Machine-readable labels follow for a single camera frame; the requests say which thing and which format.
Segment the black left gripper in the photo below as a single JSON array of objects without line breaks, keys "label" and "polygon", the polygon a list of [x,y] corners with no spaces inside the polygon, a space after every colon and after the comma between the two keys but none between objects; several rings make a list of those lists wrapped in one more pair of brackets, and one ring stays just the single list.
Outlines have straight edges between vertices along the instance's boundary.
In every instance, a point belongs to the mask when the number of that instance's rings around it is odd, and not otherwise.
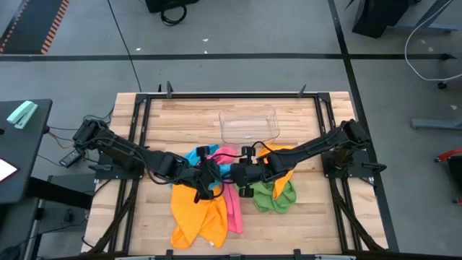
[{"label": "black left gripper", "polygon": [[193,202],[199,203],[202,200],[214,198],[212,189],[220,181],[216,181],[212,173],[212,165],[217,163],[207,158],[210,154],[210,147],[197,147],[196,154],[200,158],[200,162],[195,166],[189,165],[188,160],[183,157],[185,162],[180,169],[180,184],[195,189],[196,194]]}]

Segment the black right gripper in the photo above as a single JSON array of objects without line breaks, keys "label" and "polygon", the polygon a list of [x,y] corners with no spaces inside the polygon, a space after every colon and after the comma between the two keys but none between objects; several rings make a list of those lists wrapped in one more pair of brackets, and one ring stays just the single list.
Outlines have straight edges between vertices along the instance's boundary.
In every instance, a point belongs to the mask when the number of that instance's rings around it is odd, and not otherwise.
[{"label": "black right gripper", "polygon": [[[242,146],[241,153],[244,156],[255,156],[256,149],[252,146]],[[239,197],[253,197],[254,188],[249,186],[252,183],[271,181],[270,170],[263,157],[256,159],[256,163],[233,163],[230,166],[230,178],[239,187]]]}]

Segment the orange microfiber towel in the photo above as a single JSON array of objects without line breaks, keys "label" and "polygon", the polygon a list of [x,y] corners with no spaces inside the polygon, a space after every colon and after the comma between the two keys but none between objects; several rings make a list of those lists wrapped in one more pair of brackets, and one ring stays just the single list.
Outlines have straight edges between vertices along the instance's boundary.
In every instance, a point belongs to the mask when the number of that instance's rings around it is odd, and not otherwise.
[{"label": "orange microfiber towel", "polygon": [[201,236],[211,246],[221,248],[227,237],[227,206],[223,195],[195,203],[196,190],[184,185],[172,187],[170,208],[176,227],[170,237],[174,248],[190,248]]},{"label": "orange microfiber towel", "polygon": [[[289,145],[279,145],[279,144],[269,144],[267,148],[263,148],[259,155],[266,155],[271,150],[283,150],[283,149],[292,149],[292,146]],[[294,171],[290,170],[286,176],[277,179],[275,182],[272,183],[264,183],[264,185],[269,189],[270,197],[275,200],[276,202],[282,202],[282,200],[286,200],[288,202],[296,202],[297,195],[295,188],[291,182],[291,177]]]}]

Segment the green microfiber towel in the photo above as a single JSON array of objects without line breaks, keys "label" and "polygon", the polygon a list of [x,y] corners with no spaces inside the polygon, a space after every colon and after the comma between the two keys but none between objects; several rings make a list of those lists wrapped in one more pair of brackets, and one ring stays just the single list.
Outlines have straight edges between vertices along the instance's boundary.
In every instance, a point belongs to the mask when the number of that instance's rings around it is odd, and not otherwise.
[{"label": "green microfiber towel", "polygon": [[253,204],[259,212],[285,214],[297,201],[297,192],[291,181],[287,181],[283,187],[275,182],[255,183],[251,187],[254,189]]}]

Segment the clear plastic bin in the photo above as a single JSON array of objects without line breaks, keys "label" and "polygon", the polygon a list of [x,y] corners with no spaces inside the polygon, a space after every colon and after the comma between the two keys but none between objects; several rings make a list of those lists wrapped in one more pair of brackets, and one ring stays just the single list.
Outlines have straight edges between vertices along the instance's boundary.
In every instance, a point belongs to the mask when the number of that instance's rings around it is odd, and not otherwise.
[{"label": "clear plastic bin", "polygon": [[219,123],[222,141],[227,144],[272,142],[280,135],[276,110],[271,105],[222,110]]}]

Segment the black power adapter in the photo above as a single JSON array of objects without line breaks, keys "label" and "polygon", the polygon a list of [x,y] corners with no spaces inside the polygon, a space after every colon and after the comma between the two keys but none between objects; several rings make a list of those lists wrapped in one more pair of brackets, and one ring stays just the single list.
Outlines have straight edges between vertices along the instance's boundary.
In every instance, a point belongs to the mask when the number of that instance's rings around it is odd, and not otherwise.
[{"label": "black power adapter", "polygon": [[69,154],[64,156],[58,163],[60,166],[70,168],[75,163],[79,162],[84,157],[81,150],[73,149]]}]

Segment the black desk base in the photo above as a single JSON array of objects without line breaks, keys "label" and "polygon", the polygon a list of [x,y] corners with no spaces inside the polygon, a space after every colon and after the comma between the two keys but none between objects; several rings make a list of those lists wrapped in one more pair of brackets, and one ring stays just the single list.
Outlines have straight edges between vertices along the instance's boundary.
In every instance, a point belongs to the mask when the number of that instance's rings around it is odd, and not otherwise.
[{"label": "black desk base", "polygon": [[25,196],[58,202],[82,209],[90,209],[95,189],[94,174],[50,175],[47,181],[31,177]]}]

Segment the black equipment box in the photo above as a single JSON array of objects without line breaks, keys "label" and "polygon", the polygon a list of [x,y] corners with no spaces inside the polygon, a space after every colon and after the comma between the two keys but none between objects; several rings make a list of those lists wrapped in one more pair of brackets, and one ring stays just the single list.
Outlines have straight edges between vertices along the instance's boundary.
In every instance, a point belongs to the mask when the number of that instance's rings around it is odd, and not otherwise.
[{"label": "black equipment box", "polygon": [[195,4],[200,0],[145,0],[145,4],[150,13],[158,13],[177,7],[185,7],[189,4]]}]

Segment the black side desk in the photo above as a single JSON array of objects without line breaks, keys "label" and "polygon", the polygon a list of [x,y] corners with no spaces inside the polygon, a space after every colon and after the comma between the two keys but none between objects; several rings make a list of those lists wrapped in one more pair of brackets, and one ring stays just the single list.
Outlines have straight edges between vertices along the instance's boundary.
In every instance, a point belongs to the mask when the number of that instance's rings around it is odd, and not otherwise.
[{"label": "black side desk", "polygon": [[17,168],[17,172],[0,181],[0,204],[19,202],[27,193],[32,170],[44,135],[53,101],[33,101],[38,108],[23,129],[16,129],[6,121],[7,117],[22,104],[21,100],[0,101],[0,159]]}]

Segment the mint green stapler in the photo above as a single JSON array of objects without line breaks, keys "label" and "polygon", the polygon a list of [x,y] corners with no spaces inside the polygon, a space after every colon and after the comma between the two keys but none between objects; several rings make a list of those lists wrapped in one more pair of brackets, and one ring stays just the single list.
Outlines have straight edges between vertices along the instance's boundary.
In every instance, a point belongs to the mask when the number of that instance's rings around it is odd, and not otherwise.
[{"label": "mint green stapler", "polygon": [[16,129],[24,129],[37,108],[37,104],[26,100],[19,105],[6,120],[9,124],[13,124]]}]

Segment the grey desk foot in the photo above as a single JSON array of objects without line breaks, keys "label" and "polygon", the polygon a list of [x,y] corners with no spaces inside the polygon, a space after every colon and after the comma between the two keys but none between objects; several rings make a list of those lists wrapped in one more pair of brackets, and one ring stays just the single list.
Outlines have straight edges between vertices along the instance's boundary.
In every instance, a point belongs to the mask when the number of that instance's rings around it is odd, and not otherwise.
[{"label": "grey desk foot", "polygon": [[444,129],[444,130],[461,130],[462,119],[442,120],[442,119],[412,119],[411,127],[413,129]]}]

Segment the red chair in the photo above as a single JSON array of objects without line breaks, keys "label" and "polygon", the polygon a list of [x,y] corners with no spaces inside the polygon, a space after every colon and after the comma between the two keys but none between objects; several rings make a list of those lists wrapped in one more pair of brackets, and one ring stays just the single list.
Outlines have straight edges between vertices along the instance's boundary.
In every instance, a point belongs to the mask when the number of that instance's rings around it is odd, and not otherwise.
[{"label": "red chair", "polygon": [[455,198],[453,202],[462,205],[462,148],[444,152],[438,155],[434,161],[436,163],[448,163],[450,174],[461,192],[461,196]]}]

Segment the black cabinet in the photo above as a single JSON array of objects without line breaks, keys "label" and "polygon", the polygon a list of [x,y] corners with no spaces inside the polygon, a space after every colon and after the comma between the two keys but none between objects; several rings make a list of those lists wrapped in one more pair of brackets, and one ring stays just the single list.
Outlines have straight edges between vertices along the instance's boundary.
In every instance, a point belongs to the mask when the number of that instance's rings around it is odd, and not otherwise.
[{"label": "black cabinet", "polygon": [[[350,0],[346,9],[356,0]],[[369,38],[380,38],[387,29],[408,32],[414,26],[397,25],[410,6],[421,0],[358,0],[352,32]]]}]

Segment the black mat orange striped edge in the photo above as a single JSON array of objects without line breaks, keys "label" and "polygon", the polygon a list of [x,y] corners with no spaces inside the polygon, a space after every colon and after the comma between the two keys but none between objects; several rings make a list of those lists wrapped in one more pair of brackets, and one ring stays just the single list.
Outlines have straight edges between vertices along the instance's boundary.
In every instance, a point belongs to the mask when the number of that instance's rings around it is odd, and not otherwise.
[{"label": "black mat orange striped edge", "polygon": [[69,0],[22,0],[0,37],[0,54],[47,54],[69,5]]}]

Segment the grey desk leg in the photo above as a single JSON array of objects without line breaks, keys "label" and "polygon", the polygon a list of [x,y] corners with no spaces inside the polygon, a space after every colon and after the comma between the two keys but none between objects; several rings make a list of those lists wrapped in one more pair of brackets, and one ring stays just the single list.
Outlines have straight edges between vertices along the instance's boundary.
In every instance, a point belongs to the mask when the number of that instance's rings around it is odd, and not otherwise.
[{"label": "grey desk leg", "polygon": [[458,31],[455,25],[437,24],[435,20],[453,2],[453,0],[436,0],[435,3],[423,14],[421,19],[412,26],[395,25],[392,30],[403,33],[422,31],[425,33],[452,33]]}]

